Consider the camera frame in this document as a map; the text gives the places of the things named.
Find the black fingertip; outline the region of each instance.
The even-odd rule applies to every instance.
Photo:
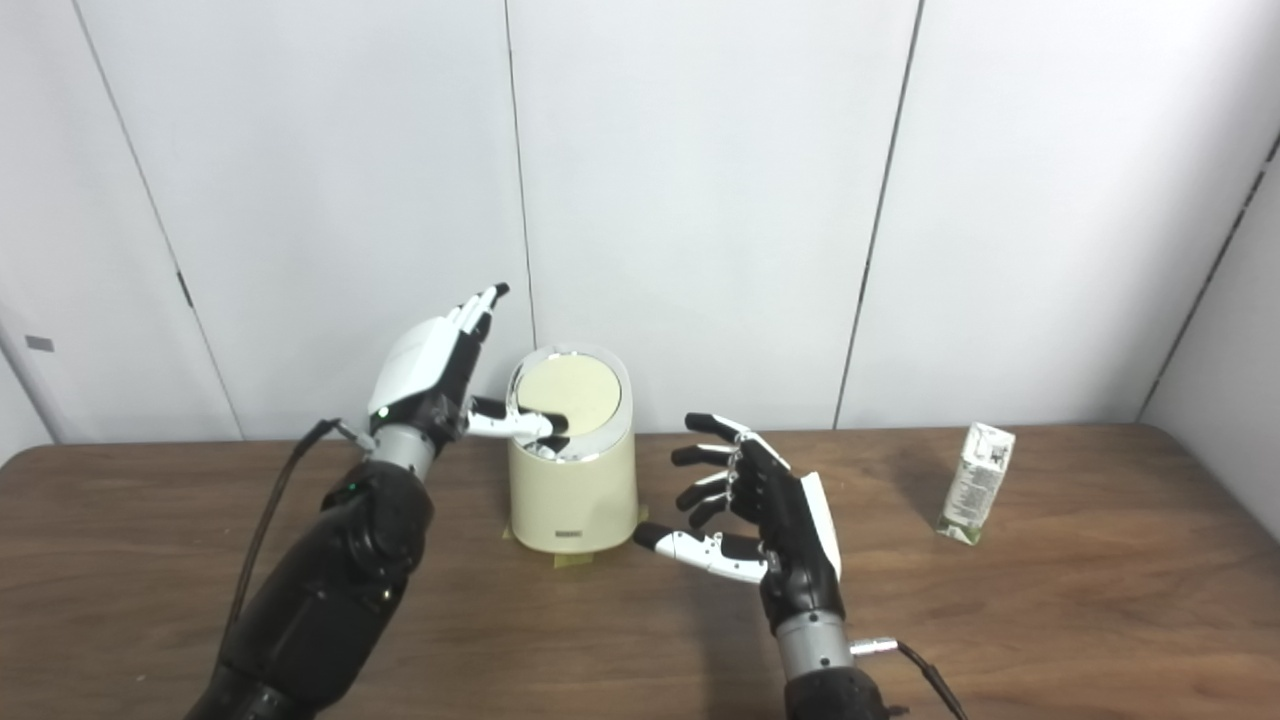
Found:
[[[671,464],[677,468],[684,468],[686,465],[696,465],[703,461],[703,450],[696,445],[689,447],[677,447],[671,451]]]
[[[568,432],[568,418],[559,413],[543,413],[543,416],[552,421],[552,432],[562,436]]]
[[[658,542],[675,533],[675,528],[668,528],[667,525],[659,525],[658,523],[640,523],[636,525],[636,530],[631,533],[631,539],[640,547],[653,550],[658,547]]]
[[[714,433],[719,423],[710,413],[686,413],[685,427],[695,433]]]
[[[500,400],[494,400],[493,397],[480,397],[479,395],[472,395],[471,411],[476,415],[502,420],[507,416],[507,404]]]
[[[676,510],[681,512],[689,511],[690,507],[698,505],[707,497],[707,492],[700,486],[689,486],[685,492],[676,496]]]

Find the prosthetic hand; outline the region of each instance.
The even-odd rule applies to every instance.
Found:
[[[340,700],[422,559],[433,515],[424,480],[435,457],[468,432],[532,442],[567,428],[563,416],[467,393],[506,292],[506,284],[490,287],[396,342],[370,400],[371,436],[326,420],[298,443],[251,544],[214,676],[188,720],[310,720]],[[238,598],[283,482],[335,427],[367,455],[325,496],[315,524],[241,615]]]
[[[759,583],[769,629],[786,674],[788,720],[887,720],[876,683],[854,656],[892,650],[893,641],[850,644],[840,597],[840,548],[822,480],[796,478],[791,466],[750,429],[717,415],[691,413],[685,425],[731,445],[695,445],[671,454],[676,465],[719,471],[676,498],[690,530],[641,523],[635,542],[659,555],[728,578]],[[759,527],[759,539],[700,530],[718,512]]]

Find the white wall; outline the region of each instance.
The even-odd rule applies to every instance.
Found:
[[[1274,3],[929,3],[869,254],[916,3],[81,4],[174,256],[73,5],[4,5],[0,341],[72,441],[356,418],[499,279],[476,389],[594,341],[643,430],[1132,420],[1280,127]]]
[[[82,0],[251,438],[362,418],[403,331],[498,281],[532,350],[502,0]]]
[[[49,432],[13,374],[13,368],[0,356],[0,468],[18,452],[45,445],[49,439]]]
[[[70,3],[0,3],[0,342],[58,439],[238,438]]]
[[[927,4],[840,425],[1134,420],[1277,79],[1270,0]]]
[[[835,418],[915,4],[511,3],[539,343],[643,429]]]
[[[1272,165],[1143,421],[1169,430],[1280,538],[1280,172]]]

